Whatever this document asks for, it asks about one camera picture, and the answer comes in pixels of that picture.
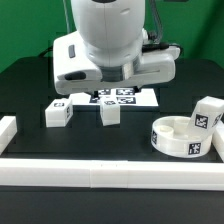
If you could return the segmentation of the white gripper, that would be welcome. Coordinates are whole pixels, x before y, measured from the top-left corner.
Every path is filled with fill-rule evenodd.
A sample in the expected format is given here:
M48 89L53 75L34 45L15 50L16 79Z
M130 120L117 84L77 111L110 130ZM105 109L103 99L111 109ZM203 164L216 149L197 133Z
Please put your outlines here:
M84 41L86 56L99 67L102 73L100 81L57 81L56 91L61 95L79 92L94 92L103 89L133 87L135 94L141 93L141 87L149 84L169 82L175 77L175 60L180 50L168 47L143 53L143 35L130 44L94 47Z

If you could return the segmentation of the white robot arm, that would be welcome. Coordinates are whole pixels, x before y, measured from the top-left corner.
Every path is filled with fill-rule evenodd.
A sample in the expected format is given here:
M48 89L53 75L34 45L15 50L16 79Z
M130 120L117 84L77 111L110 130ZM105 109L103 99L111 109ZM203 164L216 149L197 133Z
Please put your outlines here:
M146 45L145 0L71 0L76 31L53 44L61 95L169 82L176 46Z

